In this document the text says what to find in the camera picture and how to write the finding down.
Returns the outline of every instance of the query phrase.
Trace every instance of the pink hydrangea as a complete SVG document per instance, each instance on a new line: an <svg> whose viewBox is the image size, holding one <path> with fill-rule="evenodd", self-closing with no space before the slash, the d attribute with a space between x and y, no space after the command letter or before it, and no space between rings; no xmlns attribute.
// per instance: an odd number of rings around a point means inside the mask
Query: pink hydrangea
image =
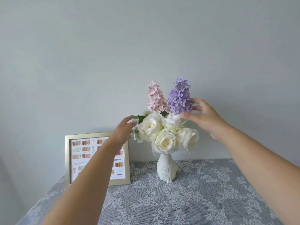
<svg viewBox="0 0 300 225"><path fill-rule="evenodd" d="M156 81L149 83L148 89L148 110L152 113L169 112L167 100L163 97L163 92L159 89Z"/></svg>

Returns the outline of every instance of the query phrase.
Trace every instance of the left arm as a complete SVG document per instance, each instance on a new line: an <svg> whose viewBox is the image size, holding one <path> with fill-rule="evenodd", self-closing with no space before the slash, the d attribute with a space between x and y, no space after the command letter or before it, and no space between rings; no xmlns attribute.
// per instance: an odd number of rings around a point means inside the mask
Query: left arm
<svg viewBox="0 0 300 225"><path fill-rule="evenodd" d="M136 122L124 118L93 155L75 181L45 217L42 225L97 224L105 200L115 155L130 138Z"/></svg>

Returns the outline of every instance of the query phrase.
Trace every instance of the forearm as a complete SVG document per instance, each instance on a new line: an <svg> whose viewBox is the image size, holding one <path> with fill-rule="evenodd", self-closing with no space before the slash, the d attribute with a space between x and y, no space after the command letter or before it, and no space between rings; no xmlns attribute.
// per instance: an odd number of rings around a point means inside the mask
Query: forearm
<svg viewBox="0 0 300 225"><path fill-rule="evenodd" d="M300 168L228 126L219 139L247 180L285 224L300 221Z"/></svg>
<svg viewBox="0 0 300 225"><path fill-rule="evenodd" d="M112 143L104 144L91 158L43 225L97 224L113 166Z"/></svg>

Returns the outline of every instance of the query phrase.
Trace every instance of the purple hydrangea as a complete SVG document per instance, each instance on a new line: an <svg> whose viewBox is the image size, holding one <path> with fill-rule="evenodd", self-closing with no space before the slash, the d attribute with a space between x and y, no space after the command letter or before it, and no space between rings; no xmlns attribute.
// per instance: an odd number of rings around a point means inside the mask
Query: purple hydrangea
<svg viewBox="0 0 300 225"><path fill-rule="evenodd" d="M190 100L188 80L178 78L174 84L175 87L172 88L168 99L170 112L175 114L191 112L193 103Z"/></svg>

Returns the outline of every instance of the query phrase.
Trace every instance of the person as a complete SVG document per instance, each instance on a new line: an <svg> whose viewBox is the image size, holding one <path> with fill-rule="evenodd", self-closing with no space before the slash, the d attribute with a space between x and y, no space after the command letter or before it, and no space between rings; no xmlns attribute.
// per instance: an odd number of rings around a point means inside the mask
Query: person
<svg viewBox="0 0 300 225"><path fill-rule="evenodd" d="M255 190L286 225L300 221L300 168L224 121L204 100L192 99L193 110L181 113L220 141ZM97 224L110 180L113 160L130 139L136 122L124 118L94 154L76 180L45 217L43 225Z"/></svg>

